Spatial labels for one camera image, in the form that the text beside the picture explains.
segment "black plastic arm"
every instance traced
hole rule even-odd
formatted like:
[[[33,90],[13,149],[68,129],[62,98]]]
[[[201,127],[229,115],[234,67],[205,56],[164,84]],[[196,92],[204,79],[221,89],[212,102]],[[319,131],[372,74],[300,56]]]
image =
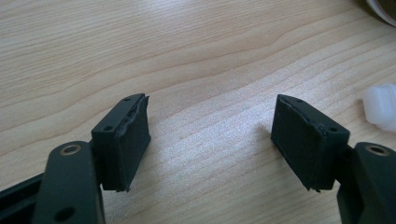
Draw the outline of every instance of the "black plastic arm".
[[[92,130],[92,140],[52,150],[46,171],[0,192],[0,223],[105,223],[100,185],[129,190],[149,145],[141,93],[122,99]]]
[[[278,95],[271,138],[307,189],[331,189],[343,223],[396,223],[396,152],[347,144],[349,131],[303,100]]]

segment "wooden table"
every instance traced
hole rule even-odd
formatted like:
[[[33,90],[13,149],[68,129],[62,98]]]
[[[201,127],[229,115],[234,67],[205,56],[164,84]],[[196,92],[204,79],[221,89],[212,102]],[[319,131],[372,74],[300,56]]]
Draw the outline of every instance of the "wooden table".
[[[107,223],[339,223],[334,190],[306,191],[270,140],[279,93],[396,148],[364,117],[396,82],[396,29],[362,0],[2,1],[0,189],[91,139],[121,98],[150,96],[151,143]]]

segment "table surface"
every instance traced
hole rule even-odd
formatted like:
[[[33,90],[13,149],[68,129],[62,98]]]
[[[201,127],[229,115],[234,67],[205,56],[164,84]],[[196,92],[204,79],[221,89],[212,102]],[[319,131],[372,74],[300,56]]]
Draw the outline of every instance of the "table surface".
[[[362,93],[396,82],[396,29],[361,0],[2,1],[0,189],[44,171],[121,98],[150,96],[151,143],[107,223],[339,223],[270,140],[276,96],[396,148]]]

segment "black plastic part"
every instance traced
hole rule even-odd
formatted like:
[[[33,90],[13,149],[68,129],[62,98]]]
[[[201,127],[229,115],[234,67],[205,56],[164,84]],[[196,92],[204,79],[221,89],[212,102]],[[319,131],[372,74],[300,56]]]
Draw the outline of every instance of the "black plastic part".
[[[41,175],[0,192],[0,223],[31,223]]]
[[[358,143],[348,164],[344,170],[351,170],[352,178],[336,174],[341,183],[337,199],[343,223],[396,223],[396,152]]]
[[[93,128],[92,147],[105,190],[129,190],[151,137],[145,94],[121,100]]]
[[[105,223],[101,198],[90,144],[63,144],[49,154],[33,223]]]
[[[271,139],[307,189],[331,189],[349,131],[303,100],[278,95]]]

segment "white plastic object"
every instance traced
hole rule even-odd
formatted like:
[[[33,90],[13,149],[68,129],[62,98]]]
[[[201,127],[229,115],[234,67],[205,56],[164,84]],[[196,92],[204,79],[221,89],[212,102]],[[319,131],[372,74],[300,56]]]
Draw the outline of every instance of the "white plastic object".
[[[366,118],[378,128],[396,132],[396,85],[384,84],[367,89],[363,94]]]

